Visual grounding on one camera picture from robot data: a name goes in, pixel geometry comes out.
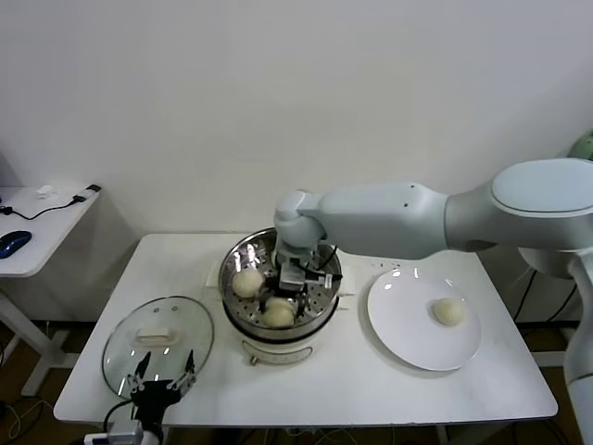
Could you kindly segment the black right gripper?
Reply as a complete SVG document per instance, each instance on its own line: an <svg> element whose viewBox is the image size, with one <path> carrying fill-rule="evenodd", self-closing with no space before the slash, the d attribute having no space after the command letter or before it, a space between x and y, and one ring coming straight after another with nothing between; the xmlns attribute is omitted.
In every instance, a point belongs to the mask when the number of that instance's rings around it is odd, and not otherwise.
<svg viewBox="0 0 593 445"><path fill-rule="evenodd" d="M263 315L268 309L268 302L270 299L296 299L296 320L308 321L310 318L310 300L308 292L308 285L305 284L300 290L286 290L280 288L280 278L278 276L269 276L267 278L267 290L259 292L258 311Z"/></svg>

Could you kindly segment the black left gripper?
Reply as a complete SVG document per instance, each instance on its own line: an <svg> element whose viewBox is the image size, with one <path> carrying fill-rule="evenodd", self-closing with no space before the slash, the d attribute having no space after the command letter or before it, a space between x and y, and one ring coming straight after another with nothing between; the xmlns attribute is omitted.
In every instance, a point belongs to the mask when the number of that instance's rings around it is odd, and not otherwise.
<svg viewBox="0 0 593 445"><path fill-rule="evenodd" d="M173 381L144 382L150 359L151 352L148 351L133 372L126 375L131 400L136 407L135 420L162 420L167 409L181 400L180 389L190 389L196 381L193 350L187 356L182 375Z"/></svg>

